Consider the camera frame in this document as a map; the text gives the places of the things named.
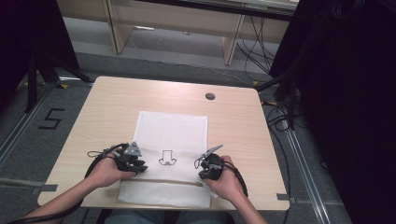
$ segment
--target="person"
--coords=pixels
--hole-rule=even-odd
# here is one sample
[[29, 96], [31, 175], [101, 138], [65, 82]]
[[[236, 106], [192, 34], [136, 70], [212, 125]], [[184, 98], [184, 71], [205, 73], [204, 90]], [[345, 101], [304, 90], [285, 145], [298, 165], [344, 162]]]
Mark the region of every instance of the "person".
[[[108, 153], [107, 156], [114, 158], [114, 155], [112, 153]], [[233, 163], [229, 156], [223, 156], [221, 158], [224, 161]], [[104, 158], [96, 164], [92, 172], [85, 179], [81, 180], [73, 188], [69, 189], [68, 191], [64, 192], [63, 194], [59, 195], [48, 203], [38, 207], [35, 211], [29, 213], [25, 217], [40, 217], [60, 213], [62, 211], [65, 211], [66, 209], [73, 207], [75, 204], [83, 200], [88, 194], [90, 194], [94, 190], [98, 188], [108, 187], [119, 180], [131, 178], [133, 176], [135, 176], [135, 173], [122, 172], [118, 170], [114, 160]], [[224, 167], [221, 177], [218, 180], [205, 179], [204, 181], [222, 199], [225, 199], [232, 203], [246, 223], [267, 223], [253, 206], [253, 204], [250, 202], [248, 197], [245, 196], [241, 184], [230, 169]], [[158, 224], [160, 222], [153, 222], [149, 220], [150, 218], [163, 217], [163, 213], [161, 211], [157, 212], [158, 213], [156, 214], [156, 216], [153, 216], [152, 213], [145, 214], [145, 211], [140, 210], [113, 210], [113, 213], [107, 218], [106, 223], [122, 223], [122, 221], [125, 221], [125, 223]], [[207, 216], [205, 218], [205, 222], [198, 222], [198, 219], [203, 219], [204, 216]], [[46, 221], [44, 223], [61, 222], [62, 219], [59, 218]], [[226, 223], [226, 221], [221, 213], [182, 212], [178, 217], [178, 223]]]

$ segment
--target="forearm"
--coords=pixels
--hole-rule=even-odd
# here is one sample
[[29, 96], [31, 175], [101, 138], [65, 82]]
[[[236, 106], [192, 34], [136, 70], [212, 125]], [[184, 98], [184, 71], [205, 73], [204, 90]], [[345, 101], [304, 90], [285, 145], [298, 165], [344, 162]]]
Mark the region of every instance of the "forearm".
[[[32, 213], [28, 214], [26, 217], [41, 217], [46, 215], [57, 214], [63, 212], [81, 200], [83, 200], [88, 194], [96, 189], [94, 181], [90, 178], [83, 179], [81, 182], [76, 184], [73, 188], [59, 195], [50, 202], [37, 208]], [[60, 223], [62, 220], [51, 220], [45, 223]]]
[[267, 224], [250, 200], [243, 194], [230, 201], [247, 224]]

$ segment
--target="wearable hand device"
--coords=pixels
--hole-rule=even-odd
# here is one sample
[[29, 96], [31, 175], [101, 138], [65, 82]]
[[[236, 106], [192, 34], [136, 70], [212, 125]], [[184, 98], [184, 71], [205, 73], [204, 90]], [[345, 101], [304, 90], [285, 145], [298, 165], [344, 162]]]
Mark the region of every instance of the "wearable hand device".
[[[108, 153], [112, 153], [116, 156], [116, 158], [109, 157], [107, 156]], [[129, 144], [118, 144], [114, 147], [110, 147], [107, 149], [104, 149], [103, 152], [98, 152], [98, 151], [90, 151], [87, 153], [89, 157], [95, 157], [95, 160], [91, 163], [90, 167], [87, 170], [87, 173], [85, 174], [84, 178], [86, 178], [93, 168], [96, 166], [96, 164], [104, 158], [110, 158], [113, 159], [117, 165], [117, 168], [120, 171], [124, 172], [135, 172], [136, 174], [143, 173], [145, 170], [148, 168], [147, 166], [144, 166], [144, 161], [138, 160], [138, 157], [142, 156], [142, 153], [137, 146], [136, 142], [132, 142], [131, 145]], [[48, 221], [48, 220], [53, 220], [61, 217], [66, 217], [72, 213], [74, 213], [82, 204], [82, 201], [73, 206], [72, 208], [67, 209], [66, 211], [63, 211], [61, 213], [57, 214], [52, 214], [52, 215], [47, 215], [47, 216], [42, 216], [42, 217], [27, 217], [27, 218], [21, 218], [15, 221], [8, 222], [8, 224], [17, 224], [17, 223], [36, 223], [36, 222], [43, 222], [43, 221]]]
[[239, 180], [239, 183], [241, 183], [244, 194], [248, 196], [248, 187], [245, 184], [245, 180], [239, 173], [238, 169], [236, 169], [236, 167], [232, 163], [222, 160], [219, 155], [213, 153], [221, 147], [222, 145], [209, 149], [206, 153], [204, 153], [200, 158], [195, 161], [196, 169], [198, 169], [199, 165], [204, 168], [204, 170], [198, 173], [198, 175], [201, 177], [201, 179], [208, 178], [212, 180], [218, 180], [221, 177], [223, 168], [227, 167], [228, 169], [233, 171], [235, 177]]

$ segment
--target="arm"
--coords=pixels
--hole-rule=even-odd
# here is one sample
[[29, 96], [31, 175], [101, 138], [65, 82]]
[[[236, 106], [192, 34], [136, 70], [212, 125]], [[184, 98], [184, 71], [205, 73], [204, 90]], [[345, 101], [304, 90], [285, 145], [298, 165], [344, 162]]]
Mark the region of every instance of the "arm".
[[[224, 161], [231, 161], [229, 156], [221, 157]], [[256, 210], [247, 196], [242, 191], [241, 184], [235, 177], [233, 171], [227, 167], [223, 168], [223, 172], [219, 180], [205, 179], [206, 184], [212, 188], [222, 199], [233, 204], [233, 206], [241, 214], [247, 224], [266, 224], [265, 219]]]
[[[50, 202], [37, 208], [25, 217], [40, 217], [56, 214], [69, 209], [83, 200], [88, 194], [97, 188], [107, 187], [118, 180], [133, 177], [133, 172], [119, 171], [115, 162], [110, 158], [99, 161], [87, 178], [76, 184], [73, 188], [59, 195]], [[61, 223], [62, 219], [50, 220], [45, 223]]]

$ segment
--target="gray carpet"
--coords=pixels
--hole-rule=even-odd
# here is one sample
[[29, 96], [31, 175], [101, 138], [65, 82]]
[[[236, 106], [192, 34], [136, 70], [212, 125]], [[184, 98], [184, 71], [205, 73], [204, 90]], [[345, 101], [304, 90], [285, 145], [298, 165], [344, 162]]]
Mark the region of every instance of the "gray carpet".
[[[106, 75], [252, 87], [252, 85], [249, 85], [249, 83], [252, 83], [252, 80], [246, 76], [244, 71], [217, 70], [223, 74], [233, 76], [227, 77], [204, 68], [151, 63], [136, 59], [115, 59], [109, 56], [85, 53], [78, 53], [78, 61], [81, 70], [91, 77]], [[58, 73], [61, 76], [68, 75], [63, 70], [59, 70]], [[260, 74], [252, 75], [263, 78], [263, 80], [266, 78], [267, 80], [269, 79], [269, 77], [263, 77]], [[70, 85], [66, 89], [53, 89], [41, 106], [28, 130], [23, 135], [21, 141], [14, 148], [6, 163], [0, 168], [0, 177], [45, 182], [90, 89], [90, 87], [78, 85]], [[262, 92], [260, 95], [261, 99], [273, 101], [275, 89], [276, 87], [273, 87]], [[15, 99], [9, 103], [8, 108], [2, 112], [2, 117], [0, 118], [0, 123], [2, 124], [0, 132], [2, 141], [4, 141], [5, 135], [9, 133], [9, 130], [12, 129], [12, 126], [22, 115], [24, 97], [26, 95], [25, 91], [26, 90], [21, 90], [21, 95], [17, 93]], [[64, 109], [64, 111], [54, 111], [51, 114], [52, 118], [61, 119], [57, 128], [54, 130], [39, 129], [40, 126], [54, 125], [54, 121], [45, 120], [45, 117], [52, 108]], [[263, 110], [265, 115], [268, 115], [271, 109], [271, 106], [264, 106]], [[301, 126], [306, 125], [302, 117], [297, 118], [296, 122]], [[327, 171], [320, 166], [320, 154], [318, 153], [315, 141], [312, 139], [309, 130], [296, 126], [296, 134], [299, 137], [312, 175], [326, 203], [332, 223], [350, 223], [347, 212], [340, 201], [331, 177]], [[301, 179], [300, 171], [290, 150], [286, 135], [282, 132], [276, 132], [276, 135], [280, 138], [283, 148], [285, 148], [287, 161], [290, 166], [290, 173], [287, 174], [286, 160], [281, 153], [279, 143], [273, 136], [273, 143], [282, 176], [286, 186], [288, 185], [288, 175], [290, 176], [290, 196], [295, 198], [297, 202], [290, 206], [287, 223], [317, 223], [318, 220], [306, 193], [304, 182]], [[0, 198], [2, 199], [0, 223], [18, 218], [36, 207], [37, 195], [32, 194], [32, 187], [11, 187], [5, 185], [1, 185], [0, 187]], [[98, 209], [87, 210], [86, 208], [80, 208], [75, 214], [68, 217], [64, 223], [95, 223], [99, 212]], [[285, 212], [261, 211], [261, 213], [268, 219], [269, 223], [283, 223], [285, 217]], [[243, 223], [241, 217], [236, 212], [232, 212], [232, 215], [236, 223]]]

